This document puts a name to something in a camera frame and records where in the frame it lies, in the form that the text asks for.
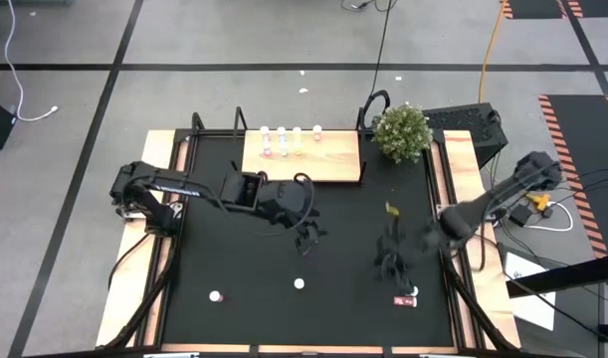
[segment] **yellow cable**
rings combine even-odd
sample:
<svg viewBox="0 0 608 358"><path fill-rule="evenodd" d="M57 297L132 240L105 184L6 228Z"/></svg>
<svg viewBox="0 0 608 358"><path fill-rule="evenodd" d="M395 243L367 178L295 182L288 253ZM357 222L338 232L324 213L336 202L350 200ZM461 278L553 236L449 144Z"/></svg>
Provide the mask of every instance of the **yellow cable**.
<svg viewBox="0 0 608 358"><path fill-rule="evenodd" d="M483 84L485 83L485 68L487 67L487 62L490 60L490 52L492 51L492 46L494 45L494 38L496 37L496 33L498 32L499 26L501 25L501 20L503 19L503 10L505 9L506 4L507 0L503 0L501 10L499 11L499 17L496 19L496 24L494 25L494 30L492 31L492 37L490 38L490 44L487 46L487 52L485 53L485 59L483 60L481 82L479 83L479 103L483 102Z"/></svg>

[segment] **green plant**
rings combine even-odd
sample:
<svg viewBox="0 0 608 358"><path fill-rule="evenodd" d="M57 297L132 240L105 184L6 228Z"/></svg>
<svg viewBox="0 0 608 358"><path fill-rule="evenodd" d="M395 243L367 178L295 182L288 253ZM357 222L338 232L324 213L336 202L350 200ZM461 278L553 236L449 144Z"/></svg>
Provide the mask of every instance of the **green plant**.
<svg viewBox="0 0 608 358"><path fill-rule="evenodd" d="M432 129L427 126L428 119L421 108L408 103L388 108L372 119L372 140L379 143L381 151L397 164L402 159L411 159L416 163L421 151L429 149L432 142Z"/></svg>

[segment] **gray floor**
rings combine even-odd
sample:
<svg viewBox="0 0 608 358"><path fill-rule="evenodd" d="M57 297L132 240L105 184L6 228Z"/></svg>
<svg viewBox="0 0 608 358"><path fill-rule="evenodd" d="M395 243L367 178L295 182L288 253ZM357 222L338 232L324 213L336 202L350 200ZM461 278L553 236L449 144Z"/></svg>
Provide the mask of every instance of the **gray floor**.
<svg viewBox="0 0 608 358"><path fill-rule="evenodd" d="M133 0L79 0L71 7L17 9L11 56L20 64L110 64ZM399 0L390 15L384 63L479 64L498 1ZM336 0L144 0L128 64L374 63L384 14L352 14ZM608 64L608 19L580 20ZM0 7L0 63L9 27ZM568 20L505 20L494 64L587 64ZM0 357L8 354L63 205L107 72L21 72L23 113L61 110L19 123L0 152ZM372 72L121 72L25 354L92 349L122 224L107 194L117 168L138 159L149 129L186 127L197 110L207 127L230 127L236 105L249 125L351 127ZM476 72L382 72L393 104L425 108L477 100ZM531 150L555 155L537 101L541 93L600 94L590 73L488 73L485 100L504 120L510 145L499 178ZM0 103L18 91L0 71ZM568 208L574 218L573 203ZM556 215L549 225L565 225ZM513 232L542 256L593 258L584 229Z"/></svg>

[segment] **red object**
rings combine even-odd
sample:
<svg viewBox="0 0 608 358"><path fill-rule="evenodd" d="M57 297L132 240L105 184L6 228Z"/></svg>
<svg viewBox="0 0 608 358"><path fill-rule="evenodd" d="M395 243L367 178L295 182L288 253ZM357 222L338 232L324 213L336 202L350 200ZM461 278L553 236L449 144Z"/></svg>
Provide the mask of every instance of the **red object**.
<svg viewBox="0 0 608 358"><path fill-rule="evenodd" d="M394 305L402 305L407 307L416 307L416 297L395 296Z"/></svg>

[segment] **wooden table frame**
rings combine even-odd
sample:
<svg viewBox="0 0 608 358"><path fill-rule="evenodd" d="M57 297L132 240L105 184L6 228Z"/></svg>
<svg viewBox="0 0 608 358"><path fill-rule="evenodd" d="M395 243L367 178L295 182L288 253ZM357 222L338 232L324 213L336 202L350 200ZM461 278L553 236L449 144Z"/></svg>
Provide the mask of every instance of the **wooden table frame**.
<svg viewBox="0 0 608 358"><path fill-rule="evenodd" d="M189 152L189 141L176 140L179 131L151 130L148 132L142 161L158 167L169 167L175 162L176 170L187 170L186 154ZM431 157L436 177L436 191L441 204L449 204L449 192L453 192L457 201L472 200L485 192L476 161L472 138L468 131L445 131L442 143L434 142L431 147ZM155 193L158 200L162 200L162 193ZM165 198L168 201L176 200L175 195ZM118 251L120 257L143 235L144 220L138 219L127 223L122 235ZM491 225L485 227L485 236L495 241ZM130 319L132 313L143 299L149 284L161 272L170 248L170 238L149 238L135 250L121 267L115 272L109 294L107 297L97 345L111 341ZM467 243L467 256L471 267L480 262L480 240L472 239ZM150 272L151 265L157 262L157 272ZM456 268L460 272L461 262L456 259ZM515 346L519 346L519 338L515 328L515 321L511 313L511 304L505 285L505 276L501 263L500 253L494 246L486 246L486 267L483 271L473 271L471 278L477 301L488 315L494 325L505 338ZM137 341L132 338L129 345L154 345L158 341L158 326L163 319L162 306L164 292L158 294L146 317L144 334L136 335ZM458 297L459 315L462 319L464 345L468 348L477 347L474 335L474 326L469 309L462 299ZM485 336L487 348L493 348L492 343ZM248 353L250 345L226 344L163 344L163 351L179 352L230 352ZM354 346L276 346L260 345L260 353L360 353L382 354L382 347ZM458 348L453 347L393 347L394 354L451 354L457 353Z"/></svg>

